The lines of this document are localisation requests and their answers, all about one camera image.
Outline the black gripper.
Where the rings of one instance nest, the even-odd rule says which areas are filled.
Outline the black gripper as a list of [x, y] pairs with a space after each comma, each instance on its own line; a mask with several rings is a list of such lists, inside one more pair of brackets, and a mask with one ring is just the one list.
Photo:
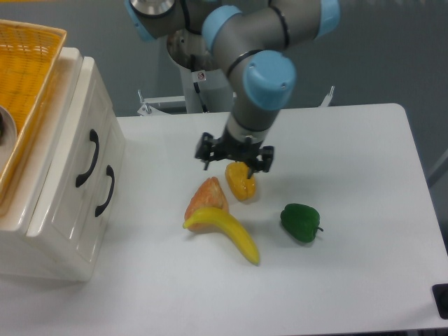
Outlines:
[[274, 147], [263, 146], [262, 142], [254, 143], [250, 138], [240, 142], [225, 135], [215, 139], [210, 133], [204, 132], [196, 145], [195, 158], [200, 160], [206, 171], [211, 162], [232, 160], [245, 162], [248, 167], [247, 178], [254, 173], [269, 172], [274, 161]]

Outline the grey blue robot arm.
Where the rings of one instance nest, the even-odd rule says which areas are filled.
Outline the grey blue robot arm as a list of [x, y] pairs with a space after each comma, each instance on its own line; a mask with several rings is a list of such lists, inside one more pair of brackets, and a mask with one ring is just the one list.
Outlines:
[[333, 31], [339, 2], [269, 1], [249, 14], [224, 1], [126, 1], [125, 7], [144, 40], [179, 31], [198, 36], [200, 47], [186, 44], [185, 51], [192, 60], [210, 55], [236, 95], [222, 136], [204, 133], [196, 158], [243, 162], [250, 174], [268, 172], [274, 149], [264, 140], [296, 83], [283, 51]]

